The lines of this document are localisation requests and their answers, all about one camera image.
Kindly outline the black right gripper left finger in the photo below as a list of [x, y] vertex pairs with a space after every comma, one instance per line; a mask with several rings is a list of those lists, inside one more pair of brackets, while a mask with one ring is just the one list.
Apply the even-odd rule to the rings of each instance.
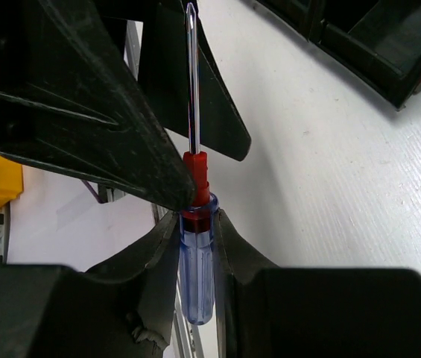
[[178, 218], [85, 272], [0, 264], [0, 357], [161, 357], [169, 346]]

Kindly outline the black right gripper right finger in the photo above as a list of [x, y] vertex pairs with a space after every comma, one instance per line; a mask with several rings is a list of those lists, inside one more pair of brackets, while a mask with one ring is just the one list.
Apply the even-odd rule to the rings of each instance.
[[214, 217], [220, 357], [421, 357], [421, 275], [280, 268]]

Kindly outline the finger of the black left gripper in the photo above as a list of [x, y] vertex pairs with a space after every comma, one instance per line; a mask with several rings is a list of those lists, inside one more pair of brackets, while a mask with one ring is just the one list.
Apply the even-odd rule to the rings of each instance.
[[[138, 82], [161, 126], [188, 134], [186, 1], [145, 1]], [[251, 137], [224, 83], [203, 26], [198, 25], [200, 142], [242, 161]]]
[[0, 155], [170, 210], [196, 193], [93, 1], [0, 1]]

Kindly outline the blue red screwdriver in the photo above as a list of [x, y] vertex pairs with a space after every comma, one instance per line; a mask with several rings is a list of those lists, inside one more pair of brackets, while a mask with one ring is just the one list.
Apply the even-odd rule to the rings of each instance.
[[186, 5], [186, 54], [189, 75], [189, 150], [183, 162], [196, 184], [190, 207], [180, 212], [180, 295], [187, 321], [203, 325], [210, 321], [215, 303], [213, 273], [213, 217], [218, 199], [210, 192], [207, 153], [200, 145], [200, 84], [198, 16], [192, 2]]

